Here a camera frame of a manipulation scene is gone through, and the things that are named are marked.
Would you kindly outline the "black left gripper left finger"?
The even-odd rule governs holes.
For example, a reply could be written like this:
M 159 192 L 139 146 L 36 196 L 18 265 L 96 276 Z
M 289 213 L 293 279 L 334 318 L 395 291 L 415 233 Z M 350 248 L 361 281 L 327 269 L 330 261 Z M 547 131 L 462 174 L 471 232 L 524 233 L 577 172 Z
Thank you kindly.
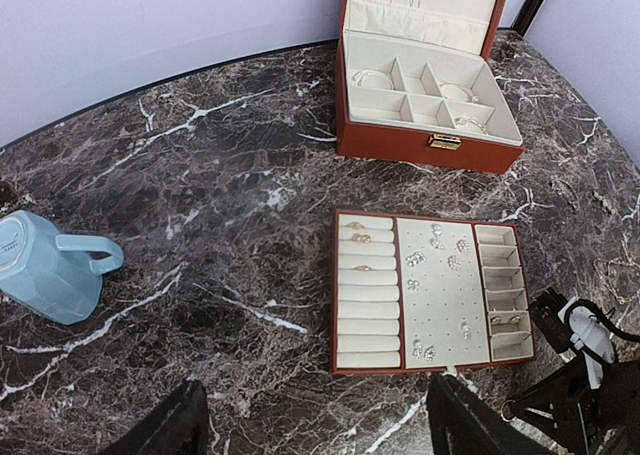
M 208 404 L 204 386 L 186 380 L 100 454 L 205 454 Z

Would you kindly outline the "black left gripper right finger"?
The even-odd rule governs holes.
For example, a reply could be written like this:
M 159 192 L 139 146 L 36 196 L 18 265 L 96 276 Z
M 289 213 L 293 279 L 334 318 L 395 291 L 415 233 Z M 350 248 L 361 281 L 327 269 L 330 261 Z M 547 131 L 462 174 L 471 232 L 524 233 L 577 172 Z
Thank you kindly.
M 503 422 L 456 377 L 433 375 L 426 398 L 435 454 L 549 454 L 550 450 Z

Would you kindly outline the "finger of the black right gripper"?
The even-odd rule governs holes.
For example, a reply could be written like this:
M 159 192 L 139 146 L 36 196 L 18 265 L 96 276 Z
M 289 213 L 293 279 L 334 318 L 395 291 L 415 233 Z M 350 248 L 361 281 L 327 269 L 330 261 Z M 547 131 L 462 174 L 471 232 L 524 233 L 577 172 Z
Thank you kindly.
M 589 452 L 590 388 L 581 359 L 573 359 L 542 381 L 506 400 L 500 416 L 518 418 L 574 454 Z

